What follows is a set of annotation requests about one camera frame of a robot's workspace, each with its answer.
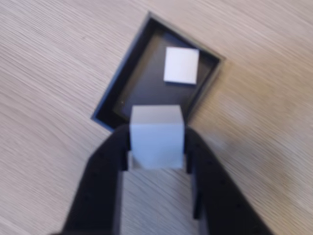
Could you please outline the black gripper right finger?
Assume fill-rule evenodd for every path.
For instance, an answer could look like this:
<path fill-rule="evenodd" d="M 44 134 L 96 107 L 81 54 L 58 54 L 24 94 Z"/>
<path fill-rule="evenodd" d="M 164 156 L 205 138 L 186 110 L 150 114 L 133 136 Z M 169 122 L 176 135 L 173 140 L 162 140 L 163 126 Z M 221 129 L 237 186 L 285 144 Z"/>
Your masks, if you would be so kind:
<path fill-rule="evenodd" d="M 193 129 L 185 128 L 186 172 L 191 176 L 193 218 L 201 235 L 270 235 L 214 152 Z"/>

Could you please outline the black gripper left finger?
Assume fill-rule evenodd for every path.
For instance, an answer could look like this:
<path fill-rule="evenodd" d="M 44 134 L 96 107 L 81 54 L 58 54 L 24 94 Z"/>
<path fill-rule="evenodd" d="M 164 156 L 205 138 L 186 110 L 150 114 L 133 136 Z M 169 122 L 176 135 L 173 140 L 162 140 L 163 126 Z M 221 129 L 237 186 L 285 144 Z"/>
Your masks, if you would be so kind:
<path fill-rule="evenodd" d="M 130 128 L 119 126 L 89 157 L 60 234 L 118 235 Z"/>

